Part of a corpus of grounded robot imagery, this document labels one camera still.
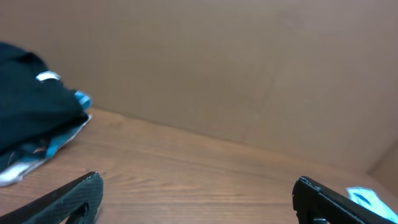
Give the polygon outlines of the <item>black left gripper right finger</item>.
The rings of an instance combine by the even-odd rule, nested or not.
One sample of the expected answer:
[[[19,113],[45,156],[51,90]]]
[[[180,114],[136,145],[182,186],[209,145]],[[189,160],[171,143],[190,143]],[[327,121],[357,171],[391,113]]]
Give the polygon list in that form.
[[[292,191],[300,224],[396,224],[309,177],[300,177]]]

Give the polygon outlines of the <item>black t-shirt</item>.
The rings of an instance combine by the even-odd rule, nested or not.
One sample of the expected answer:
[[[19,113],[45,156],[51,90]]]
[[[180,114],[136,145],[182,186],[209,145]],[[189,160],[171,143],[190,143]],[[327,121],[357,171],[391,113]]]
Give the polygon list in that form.
[[[1,153],[83,124],[88,115],[62,81],[32,52],[1,43]]]

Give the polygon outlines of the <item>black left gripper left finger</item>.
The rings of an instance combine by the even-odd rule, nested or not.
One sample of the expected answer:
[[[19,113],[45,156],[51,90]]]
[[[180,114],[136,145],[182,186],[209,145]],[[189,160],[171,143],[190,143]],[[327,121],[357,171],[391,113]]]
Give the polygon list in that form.
[[[103,199],[103,179],[89,172],[1,217],[1,224],[94,224]]]

